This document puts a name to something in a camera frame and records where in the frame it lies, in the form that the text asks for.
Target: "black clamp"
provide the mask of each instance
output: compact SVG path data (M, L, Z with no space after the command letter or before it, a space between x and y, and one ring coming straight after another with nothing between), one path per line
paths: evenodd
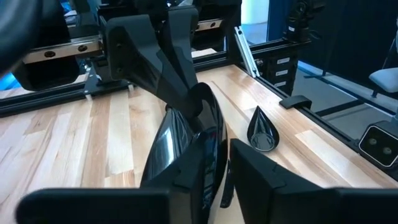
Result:
M299 96L288 97L280 101L279 104L287 110L293 107L311 109L312 101L305 96L299 95Z

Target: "wood plank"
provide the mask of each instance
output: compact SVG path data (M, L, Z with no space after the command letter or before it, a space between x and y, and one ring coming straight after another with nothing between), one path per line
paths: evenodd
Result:
M256 106L275 124L280 144L264 153L322 187L398 187L357 155L235 66L198 74L209 84L229 138L247 142ZM138 187L165 114L165 103L143 89L80 100L0 119L0 223L23 195L44 187ZM216 223L244 223L237 197Z

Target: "lens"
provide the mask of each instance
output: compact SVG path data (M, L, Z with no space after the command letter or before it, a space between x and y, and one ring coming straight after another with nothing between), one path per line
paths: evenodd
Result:
M374 146L375 144L377 144L377 141L374 138L371 138L371 139L369 139L369 144Z
M389 147L385 147L385 148L383 149L383 153L384 153L385 155L391 155L392 150L391 150Z

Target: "white label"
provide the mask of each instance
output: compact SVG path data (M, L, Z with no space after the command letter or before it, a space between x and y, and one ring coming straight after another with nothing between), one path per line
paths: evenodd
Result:
M283 58L283 59L279 59L276 64L282 64L282 63L286 63L289 61L290 61L290 58Z
M286 85L286 82L276 83L274 86L275 87L280 87L280 86L284 86L284 85Z
M279 76L279 75L286 75L287 72L288 72L288 70L283 70L283 71L277 72L277 73L276 73L276 76Z

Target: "wooden table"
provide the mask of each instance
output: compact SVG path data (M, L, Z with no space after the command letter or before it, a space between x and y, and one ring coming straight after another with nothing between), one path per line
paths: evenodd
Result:
M398 187L398 183L235 66L198 74L214 91L228 136L247 142L259 105L280 143L265 154L322 187ZM164 116L164 102L136 88L0 119L0 223L14 223L19 199L47 187L138 187ZM216 223L241 224L236 197Z

